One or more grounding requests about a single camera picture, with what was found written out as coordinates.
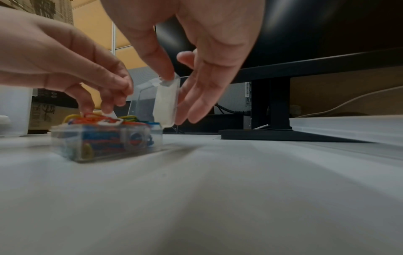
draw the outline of white desk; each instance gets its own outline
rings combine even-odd
[[[164,136],[78,164],[0,139],[0,254],[403,254],[403,149]]]

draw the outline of plastic box lid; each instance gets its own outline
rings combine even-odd
[[[137,116],[140,121],[158,122],[162,128],[172,127],[180,83],[181,78],[175,74],[172,81],[155,78],[135,86],[128,114]]]

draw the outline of cardboard box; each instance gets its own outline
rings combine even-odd
[[[80,114],[80,111],[74,108],[32,102],[28,129],[49,130],[52,126],[60,125],[64,118],[71,114]]]
[[[17,10],[73,25],[71,0],[0,0]]]

